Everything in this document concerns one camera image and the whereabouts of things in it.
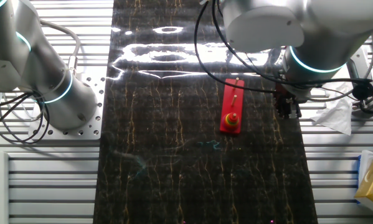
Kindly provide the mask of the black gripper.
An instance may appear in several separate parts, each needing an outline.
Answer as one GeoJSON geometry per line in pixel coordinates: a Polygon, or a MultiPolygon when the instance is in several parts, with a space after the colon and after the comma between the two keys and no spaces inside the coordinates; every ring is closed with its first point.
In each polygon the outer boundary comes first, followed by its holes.
{"type": "Polygon", "coordinates": [[[300,117],[299,103],[296,100],[296,96],[290,93],[282,84],[275,84],[275,92],[273,94],[275,99],[275,107],[280,116],[284,119],[298,119],[300,117]]]}

